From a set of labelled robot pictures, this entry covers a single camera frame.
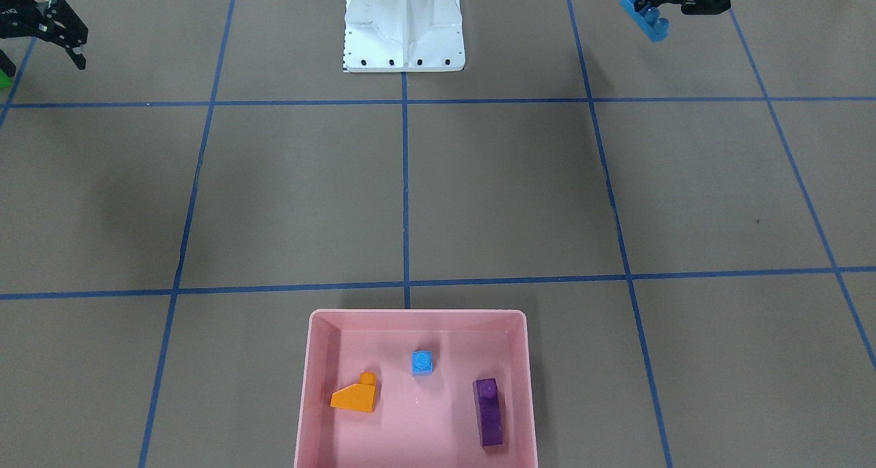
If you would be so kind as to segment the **long blue block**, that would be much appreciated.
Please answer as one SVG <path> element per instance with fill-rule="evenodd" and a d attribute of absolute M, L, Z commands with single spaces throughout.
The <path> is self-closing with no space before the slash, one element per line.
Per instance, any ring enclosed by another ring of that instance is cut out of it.
<path fill-rule="evenodd" d="M 619 0 L 619 5 L 635 25 L 651 42 L 661 42 L 669 37 L 670 22 L 660 15 L 660 10 L 646 3 L 636 10 L 638 0 Z"/>

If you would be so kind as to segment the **small blue block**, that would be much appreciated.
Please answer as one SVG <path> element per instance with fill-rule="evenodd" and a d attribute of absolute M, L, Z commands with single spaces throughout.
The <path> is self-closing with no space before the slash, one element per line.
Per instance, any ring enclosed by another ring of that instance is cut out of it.
<path fill-rule="evenodd" d="M 411 370 L 414 377 L 434 374 L 434 356 L 432 350 L 414 350 L 414 352 L 412 352 Z"/>

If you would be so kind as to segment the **purple block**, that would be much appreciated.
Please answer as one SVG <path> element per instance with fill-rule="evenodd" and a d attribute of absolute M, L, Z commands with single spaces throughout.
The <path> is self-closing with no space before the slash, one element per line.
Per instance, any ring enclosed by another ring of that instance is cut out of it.
<path fill-rule="evenodd" d="M 500 388 L 495 378 L 473 382 L 473 394 L 480 445 L 484 448 L 504 443 Z"/>

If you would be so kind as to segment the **orange block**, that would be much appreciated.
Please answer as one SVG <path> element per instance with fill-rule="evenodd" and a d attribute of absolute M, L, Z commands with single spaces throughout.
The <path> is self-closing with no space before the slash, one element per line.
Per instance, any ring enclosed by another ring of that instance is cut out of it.
<path fill-rule="evenodd" d="M 331 408 L 373 413 L 376 408 L 378 378 L 372 372 L 362 372 L 357 383 L 332 393 Z"/>

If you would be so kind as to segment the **pink plastic box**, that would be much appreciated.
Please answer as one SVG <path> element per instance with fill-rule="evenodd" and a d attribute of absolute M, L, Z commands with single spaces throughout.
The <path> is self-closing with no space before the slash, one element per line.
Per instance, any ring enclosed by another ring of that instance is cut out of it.
<path fill-rule="evenodd" d="M 432 350 L 434 374 L 412 375 Z M 331 408 L 337 390 L 378 378 L 373 413 Z M 473 382 L 495 378 L 504 443 L 480 445 Z M 519 310 L 318 309 L 310 315 L 296 467 L 536 467 L 528 347 Z"/>

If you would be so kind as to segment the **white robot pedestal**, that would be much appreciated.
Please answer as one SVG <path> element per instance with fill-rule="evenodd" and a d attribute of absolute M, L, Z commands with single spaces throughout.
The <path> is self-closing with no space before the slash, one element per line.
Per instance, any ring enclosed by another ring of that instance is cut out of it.
<path fill-rule="evenodd" d="M 466 64 L 461 0 L 345 0 L 345 73 L 444 73 Z"/>

